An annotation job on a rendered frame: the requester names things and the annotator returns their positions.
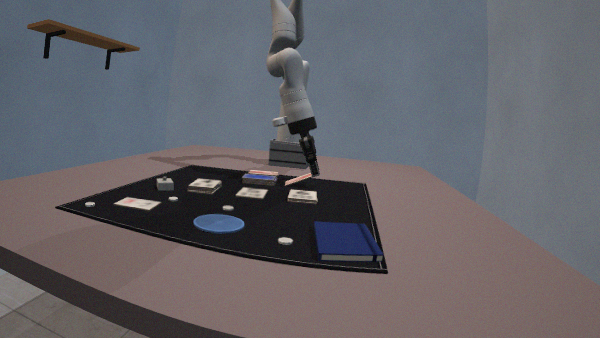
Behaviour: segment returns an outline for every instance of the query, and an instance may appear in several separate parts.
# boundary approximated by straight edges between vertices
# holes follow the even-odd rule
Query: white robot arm
[[[267,69],[271,75],[283,77],[283,83],[279,87],[280,117],[273,120],[273,125],[288,126],[288,130],[279,128],[277,140],[287,141],[292,139],[291,135],[299,134],[300,146],[310,165],[311,174],[318,176],[315,141],[309,135],[310,130],[317,128],[315,115],[306,95],[309,65],[296,50],[304,38],[302,0],[292,0],[289,7],[285,7],[281,0],[271,0],[271,12],[273,35],[267,56]]]

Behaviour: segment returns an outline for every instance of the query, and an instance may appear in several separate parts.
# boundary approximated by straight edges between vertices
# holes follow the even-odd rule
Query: floor tile
[[[128,331],[68,303],[39,323],[65,338],[121,338]]]
[[[62,337],[46,328],[41,327],[40,325],[35,325],[31,329],[18,335],[17,338],[62,338]]]
[[[15,310],[44,293],[44,290],[6,273],[0,276],[0,303]]]
[[[39,323],[67,304],[68,303],[64,300],[45,292],[29,303],[19,307],[15,311],[33,320],[34,322]]]
[[[0,337],[19,337],[20,334],[32,329],[36,325],[36,323],[13,311],[0,318]]]
[[[8,306],[4,305],[4,304],[0,304],[0,318],[4,317],[5,315],[7,315],[8,313],[10,313],[12,311],[11,308],[9,308]]]
[[[123,336],[123,338],[148,338],[148,337],[141,335],[137,332],[129,331]]]

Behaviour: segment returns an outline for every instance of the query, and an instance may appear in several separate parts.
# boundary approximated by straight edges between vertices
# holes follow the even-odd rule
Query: blue wall
[[[192,144],[268,150],[281,79],[270,2],[0,4],[0,179]],[[484,1],[306,1],[319,155],[421,166],[475,198],[485,128]],[[52,39],[52,19],[140,47]]]

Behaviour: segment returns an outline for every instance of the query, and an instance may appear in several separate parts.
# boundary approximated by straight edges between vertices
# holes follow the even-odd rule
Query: blue coaster
[[[194,225],[203,231],[226,234],[242,230],[244,228],[244,221],[229,215],[209,214],[196,217]]]

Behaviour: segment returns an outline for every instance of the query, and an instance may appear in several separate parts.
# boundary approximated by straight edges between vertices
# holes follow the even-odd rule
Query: shelf bracket
[[[44,44],[44,59],[47,59],[50,57],[50,39],[53,36],[63,35],[66,33],[67,33],[67,31],[64,29],[60,30],[60,31],[52,32],[52,33],[46,33],[46,43]]]
[[[104,69],[108,69],[108,67],[110,67],[110,53],[112,53],[112,52],[122,52],[124,50],[125,50],[125,47],[107,50],[106,51],[106,67],[104,67]]]

